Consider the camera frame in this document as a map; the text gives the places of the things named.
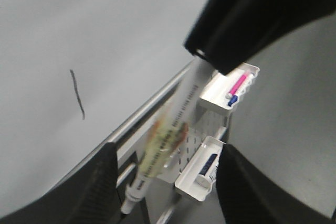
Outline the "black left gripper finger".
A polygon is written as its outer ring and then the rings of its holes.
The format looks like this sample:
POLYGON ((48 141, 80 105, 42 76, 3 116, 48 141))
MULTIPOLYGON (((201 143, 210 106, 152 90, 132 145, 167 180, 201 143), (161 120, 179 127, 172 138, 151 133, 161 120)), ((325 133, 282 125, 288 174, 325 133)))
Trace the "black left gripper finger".
POLYGON ((216 190, 226 223, 335 223, 275 184, 230 144, 219 157, 216 190))
POLYGON ((208 0, 186 50, 228 74, 287 33, 335 12, 335 0, 208 0))

